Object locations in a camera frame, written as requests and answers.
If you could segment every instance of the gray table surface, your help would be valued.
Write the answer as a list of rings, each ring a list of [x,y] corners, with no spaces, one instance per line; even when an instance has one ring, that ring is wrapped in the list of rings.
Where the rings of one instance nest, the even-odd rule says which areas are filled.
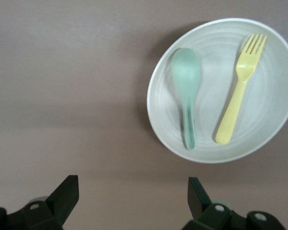
[[[0,0],[0,207],[17,211],[77,174],[66,230],[179,230],[197,176],[211,198],[288,229],[288,121],[243,159],[199,164],[167,150],[147,118],[162,54],[227,17],[265,23],[288,42],[288,0]]]

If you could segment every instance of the green spoon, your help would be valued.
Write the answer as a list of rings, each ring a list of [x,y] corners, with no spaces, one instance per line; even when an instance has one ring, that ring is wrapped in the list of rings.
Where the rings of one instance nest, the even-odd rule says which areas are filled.
[[[182,105],[184,143],[192,150],[195,148],[193,107],[201,81],[199,57],[189,48],[180,48],[174,53],[171,70]]]

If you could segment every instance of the round plate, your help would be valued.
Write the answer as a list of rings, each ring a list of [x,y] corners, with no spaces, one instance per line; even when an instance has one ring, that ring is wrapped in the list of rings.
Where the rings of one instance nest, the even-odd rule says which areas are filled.
[[[251,34],[267,35],[267,40],[248,82],[231,141],[219,145],[215,134],[237,81],[236,60]],[[180,47],[193,49],[201,59],[194,150],[183,144],[181,104],[169,65],[170,56]],[[158,62],[149,83],[147,110],[160,141],[185,159],[220,163],[246,156],[268,142],[288,118],[288,44],[275,30],[248,19],[221,19],[196,27]]]

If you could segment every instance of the yellow fork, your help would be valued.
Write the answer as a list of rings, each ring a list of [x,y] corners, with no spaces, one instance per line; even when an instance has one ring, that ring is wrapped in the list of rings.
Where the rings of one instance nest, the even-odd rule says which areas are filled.
[[[232,136],[246,85],[254,73],[267,36],[252,34],[236,64],[238,81],[216,133],[216,142],[227,144]]]

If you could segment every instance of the fork head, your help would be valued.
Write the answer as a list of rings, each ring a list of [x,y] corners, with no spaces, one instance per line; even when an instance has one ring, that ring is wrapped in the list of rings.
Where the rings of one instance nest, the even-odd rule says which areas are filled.
[[[236,64],[239,79],[247,81],[254,73],[266,39],[262,34],[251,35]]]

